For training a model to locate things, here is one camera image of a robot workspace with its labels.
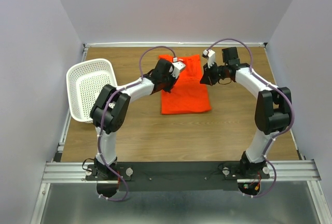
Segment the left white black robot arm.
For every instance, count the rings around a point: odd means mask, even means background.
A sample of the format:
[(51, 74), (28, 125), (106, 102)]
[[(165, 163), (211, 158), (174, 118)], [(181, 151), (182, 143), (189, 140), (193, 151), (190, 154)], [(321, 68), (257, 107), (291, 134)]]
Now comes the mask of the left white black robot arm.
[(104, 180), (117, 174), (115, 164), (116, 133), (124, 123), (130, 103), (163, 90), (170, 93), (186, 65), (177, 58), (160, 59), (155, 68), (129, 84), (102, 88), (90, 112), (97, 132), (97, 154), (94, 167)]

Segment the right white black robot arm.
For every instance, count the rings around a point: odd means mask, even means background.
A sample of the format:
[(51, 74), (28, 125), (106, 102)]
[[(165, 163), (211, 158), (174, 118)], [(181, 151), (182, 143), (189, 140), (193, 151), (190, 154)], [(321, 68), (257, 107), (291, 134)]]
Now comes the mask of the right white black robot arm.
[(256, 98), (256, 133), (248, 149), (243, 153), (235, 171), (244, 178), (251, 178), (266, 166), (266, 155), (275, 139), (292, 123), (292, 99), (290, 89), (279, 88), (258, 75), (251, 65), (242, 63), (235, 47), (222, 50), (224, 64), (216, 63), (216, 54), (205, 49), (201, 84), (213, 86), (226, 78), (242, 85)]

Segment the orange t shirt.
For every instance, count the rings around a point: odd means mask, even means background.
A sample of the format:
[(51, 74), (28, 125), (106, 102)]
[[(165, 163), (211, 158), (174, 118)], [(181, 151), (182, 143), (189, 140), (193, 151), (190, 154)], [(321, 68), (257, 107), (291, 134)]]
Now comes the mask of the orange t shirt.
[(161, 92), (161, 113), (163, 115), (199, 114), (212, 109), (206, 85), (200, 83), (203, 76), (198, 54), (179, 57), (185, 69), (170, 93)]

